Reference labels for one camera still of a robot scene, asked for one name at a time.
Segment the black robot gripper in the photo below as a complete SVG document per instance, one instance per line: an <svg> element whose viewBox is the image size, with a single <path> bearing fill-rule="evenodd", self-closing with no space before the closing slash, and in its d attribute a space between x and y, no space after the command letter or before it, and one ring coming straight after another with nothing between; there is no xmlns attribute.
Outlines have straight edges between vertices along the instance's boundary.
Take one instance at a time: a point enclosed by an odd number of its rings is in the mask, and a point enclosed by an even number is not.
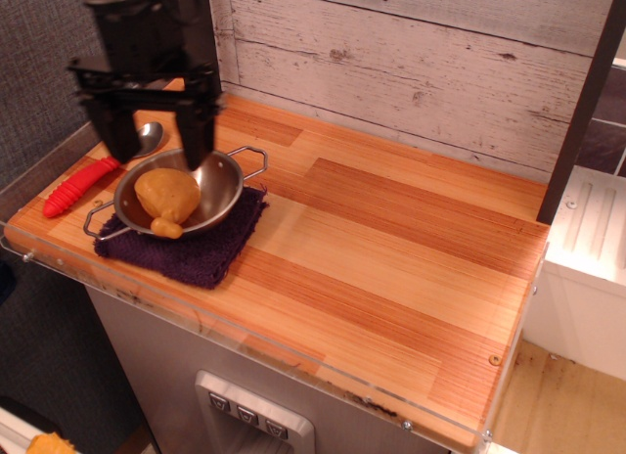
<svg viewBox="0 0 626 454"><path fill-rule="evenodd" d="M98 15L96 24L105 54L68 66L81 93L117 95L140 110L176 111L188 168L200 167L214 151L222 91L215 57L198 56L187 44L192 25L168 13ZM87 101L86 112L114 159L127 163L140 151L132 111Z"/></svg>

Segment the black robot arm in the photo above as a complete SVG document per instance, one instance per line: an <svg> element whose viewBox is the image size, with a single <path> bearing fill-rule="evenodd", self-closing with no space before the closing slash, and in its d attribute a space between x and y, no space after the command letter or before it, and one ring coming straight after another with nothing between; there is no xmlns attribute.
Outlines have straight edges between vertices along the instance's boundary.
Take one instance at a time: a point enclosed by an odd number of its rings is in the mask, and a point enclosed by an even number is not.
<svg viewBox="0 0 626 454"><path fill-rule="evenodd" d="M134 114L169 112L190 169L214 150L222 105L209 0L82 0L104 53L68 68L78 98L110 154L127 162L139 151Z"/></svg>

